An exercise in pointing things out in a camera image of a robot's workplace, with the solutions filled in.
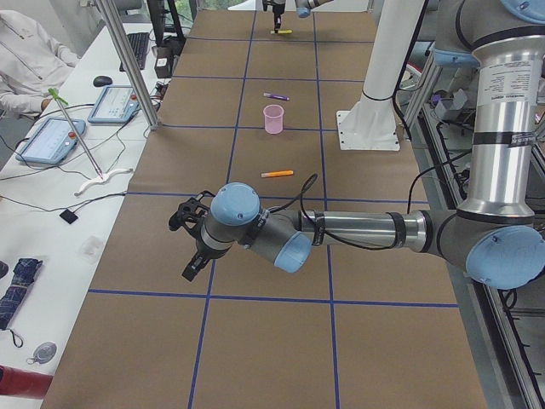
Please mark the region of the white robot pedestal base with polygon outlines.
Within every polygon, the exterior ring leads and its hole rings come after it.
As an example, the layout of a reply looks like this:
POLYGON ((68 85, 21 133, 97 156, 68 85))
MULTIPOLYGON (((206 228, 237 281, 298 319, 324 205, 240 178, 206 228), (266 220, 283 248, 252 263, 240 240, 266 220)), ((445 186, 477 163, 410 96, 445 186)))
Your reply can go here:
POLYGON ((426 7, 423 0, 383 3, 361 97, 351 110, 336 113, 340 149, 395 152, 400 149, 394 93, 426 7))

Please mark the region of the brown paper table mat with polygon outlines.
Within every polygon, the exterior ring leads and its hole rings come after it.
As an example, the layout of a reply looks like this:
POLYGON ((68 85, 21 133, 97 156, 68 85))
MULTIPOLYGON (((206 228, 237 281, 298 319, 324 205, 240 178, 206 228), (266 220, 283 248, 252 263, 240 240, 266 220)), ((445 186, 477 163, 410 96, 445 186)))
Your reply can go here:
POLYGON ((445 264, 408 249, 315 248, 295 274, 234 246, 195 280, 168 220, 229 181, 264 205, 311 175, 309 210, 403 212, 412 147, 343 151, 335 115, 358 97, 369 14, 198 14, 89 292, 47 408, 483 408, 445 264), (263 93, 287 95, 276 101, 263 93), (264 129, 280 105, 284 128, 264 129), (292 176, 261 173, 293 170, 292 176))

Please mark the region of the purple marker pen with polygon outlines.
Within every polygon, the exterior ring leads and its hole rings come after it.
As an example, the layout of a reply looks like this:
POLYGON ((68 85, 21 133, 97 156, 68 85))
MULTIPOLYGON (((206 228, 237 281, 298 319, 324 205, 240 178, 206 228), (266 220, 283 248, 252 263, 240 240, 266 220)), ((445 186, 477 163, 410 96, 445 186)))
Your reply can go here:
POLYGON ((273 99, 273 100, 276 100, 276 101, 290 101, 290 98, 287 96, 287 95, 278 95, 278 94, 274 94, 274 93, 263 93, 263 96, 268 98, 268 99, 273 99))

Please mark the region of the folded blue umbrella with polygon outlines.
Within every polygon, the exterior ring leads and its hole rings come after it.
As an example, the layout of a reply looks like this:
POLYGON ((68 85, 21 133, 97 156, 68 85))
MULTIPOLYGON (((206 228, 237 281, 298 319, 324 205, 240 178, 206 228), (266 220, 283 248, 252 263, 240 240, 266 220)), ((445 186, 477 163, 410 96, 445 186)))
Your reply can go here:
POLYGON ((14 276, 1 298, 1 330, 9 328, 9 322, 22 304, 26 293, 34 282, 43 261, 36 258, 20 258, 14 267, 14 276))

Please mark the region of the black computer mouse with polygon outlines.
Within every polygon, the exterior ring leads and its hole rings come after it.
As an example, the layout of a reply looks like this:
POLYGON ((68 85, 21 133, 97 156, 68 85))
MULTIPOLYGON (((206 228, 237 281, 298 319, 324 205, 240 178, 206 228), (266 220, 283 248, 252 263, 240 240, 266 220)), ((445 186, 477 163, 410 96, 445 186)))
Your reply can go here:
POLYGON ((93 85, 97 88, 111 85, 111 84, 112 84, 112 78, 108 76, 100 75, 95 77, 93 80, 93 85))

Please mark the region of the far teach pendant tablet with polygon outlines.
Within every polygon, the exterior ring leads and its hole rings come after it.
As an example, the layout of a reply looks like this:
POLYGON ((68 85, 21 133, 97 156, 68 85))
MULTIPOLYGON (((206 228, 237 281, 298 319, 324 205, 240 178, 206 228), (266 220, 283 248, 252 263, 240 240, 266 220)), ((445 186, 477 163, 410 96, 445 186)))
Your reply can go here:
POLYGON ((88 116, 91 124, 126 124, 139 109, 131 86, 105 86, 88 116))

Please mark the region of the seated person white hoodie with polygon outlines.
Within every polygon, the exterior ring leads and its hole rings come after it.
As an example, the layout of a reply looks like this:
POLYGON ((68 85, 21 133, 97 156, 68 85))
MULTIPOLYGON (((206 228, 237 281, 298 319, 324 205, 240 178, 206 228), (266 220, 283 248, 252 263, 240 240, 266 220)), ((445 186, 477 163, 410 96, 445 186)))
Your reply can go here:
POLYGON ((37 116, 52 101, 80 58, 50 36, 34 19, 14 10, 1 12, 1 110, 37 116))

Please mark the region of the metal grabber stick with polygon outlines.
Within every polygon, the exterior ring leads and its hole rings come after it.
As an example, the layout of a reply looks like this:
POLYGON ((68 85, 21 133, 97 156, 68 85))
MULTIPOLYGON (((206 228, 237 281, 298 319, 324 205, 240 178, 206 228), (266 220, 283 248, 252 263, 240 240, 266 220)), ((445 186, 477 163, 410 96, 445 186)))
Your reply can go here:
POLYGON ((92 155, 91 151, 89 150, 86 142, 83 140, 82 134, 77 129, 76 125, 74 124, 74 121, 69 116, 69 114, 68 114, 68 112, 66 110, 67 102, 59 96, 57 89, 48 88, 48 92, 52 96, 52 98, 55 100, 55 102, 57 103, 57 105, 58 105, 59 109, 61 110, 62 114, 64 115, 67 123, 69 123, 69 126, 70 126, 70 128, 72 130, 71 134, 74 135, 77 138, 77 142, 83 148, 85 154, 87 155, 87 157, 88 157, 90 163, 92 164, 92 166, 93 166, 93 168, 95 170, 95 173, 96 173, 95 178, 89 179, 88 181, 84 182, 82 184, 82 186, 74 193, 74 195, 76 197, 81 196, 89 187, 92 187, 94 185, 105 184, 108 181, 110 181, 116 175, 128 174, 128 173, 132 173, 134 171, 132 168, 129 168, 129 169, 118 168, 118 169, 110 170, 110 171, 107 171, 107 172, 103 171, 102 168, 97 163, 97 161, 95 160, 95 158, 93 157, 93 155, 92 155))

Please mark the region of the black keyboard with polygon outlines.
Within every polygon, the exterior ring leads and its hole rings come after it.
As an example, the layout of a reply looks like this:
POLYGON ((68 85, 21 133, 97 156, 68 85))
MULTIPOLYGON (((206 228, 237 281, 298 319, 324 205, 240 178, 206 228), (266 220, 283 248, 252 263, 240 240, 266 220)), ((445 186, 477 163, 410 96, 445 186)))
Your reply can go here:
POLYGON ((133 50, 139 69, 144 70, 149 47, 149 34, 147 32, 129 33, 127 39, 133 50))

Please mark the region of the red bottle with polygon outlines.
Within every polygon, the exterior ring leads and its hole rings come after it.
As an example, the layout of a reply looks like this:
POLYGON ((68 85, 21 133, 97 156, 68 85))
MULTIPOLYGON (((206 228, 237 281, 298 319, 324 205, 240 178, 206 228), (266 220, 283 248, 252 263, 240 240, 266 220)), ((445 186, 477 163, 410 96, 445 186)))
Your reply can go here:
POLYGON ((52 375, 1 366, 1 395, 43 399, 52 381, 52 375))

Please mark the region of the teach pendant tablet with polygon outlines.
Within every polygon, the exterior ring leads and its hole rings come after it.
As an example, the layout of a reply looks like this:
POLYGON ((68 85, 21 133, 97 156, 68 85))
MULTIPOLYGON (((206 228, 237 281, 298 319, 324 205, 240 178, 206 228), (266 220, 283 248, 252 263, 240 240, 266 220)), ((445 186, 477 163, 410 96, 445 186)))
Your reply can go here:
POLYGON ((88 116, 91 124, 126 124, 139 109, 131 86, 105 86, 88 116))
POLYGON ((64 118, 48 118, 16 153, 16 159, 28 164, 58 164, 77 145, 77 137, 69 136, 71 132, 64 118))

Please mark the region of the small black box device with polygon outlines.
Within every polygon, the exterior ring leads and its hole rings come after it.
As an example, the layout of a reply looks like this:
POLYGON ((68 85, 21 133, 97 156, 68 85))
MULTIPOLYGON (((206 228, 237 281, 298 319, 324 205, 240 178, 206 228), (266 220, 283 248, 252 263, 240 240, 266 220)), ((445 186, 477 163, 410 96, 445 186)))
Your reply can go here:
POLYGON ((60 218, 68 224, 73 224, 78 219, 78 216, 75 212, 69 209, 64 209, 60 213, 60 218))

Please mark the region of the orange marker pen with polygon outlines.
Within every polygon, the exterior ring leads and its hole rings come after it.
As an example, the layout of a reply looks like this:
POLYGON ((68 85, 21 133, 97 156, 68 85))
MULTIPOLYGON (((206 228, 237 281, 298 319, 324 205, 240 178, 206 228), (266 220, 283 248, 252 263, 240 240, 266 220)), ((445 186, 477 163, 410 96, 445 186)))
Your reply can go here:
POLYGON ((276 170, 261 173, 261 178, 286 177, 294 174, 295 172, 293 170, 276 170))

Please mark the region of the pink mesh pen holder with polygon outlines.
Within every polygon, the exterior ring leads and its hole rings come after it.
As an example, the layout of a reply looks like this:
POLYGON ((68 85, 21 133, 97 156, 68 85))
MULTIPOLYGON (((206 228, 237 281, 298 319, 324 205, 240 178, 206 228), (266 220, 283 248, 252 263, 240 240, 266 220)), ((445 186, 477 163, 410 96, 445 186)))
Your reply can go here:
POLYGON ((280 105, 267 105, 262 110, 264 129, 268 134, 276 135, 284 128, 284 109, 280 105))

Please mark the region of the yellow marker pen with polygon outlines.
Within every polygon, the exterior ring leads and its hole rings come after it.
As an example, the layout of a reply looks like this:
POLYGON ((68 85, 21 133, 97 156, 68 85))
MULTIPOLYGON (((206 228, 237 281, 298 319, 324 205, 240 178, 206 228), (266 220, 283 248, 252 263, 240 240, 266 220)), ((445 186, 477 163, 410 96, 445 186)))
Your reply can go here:
POLYGON ((270 34, 272 35, 288 35, 288 34, 291 34, 293 31, 290 30, 290 29, 287 29, 287 30, 271 30, 270 31, 270 34))

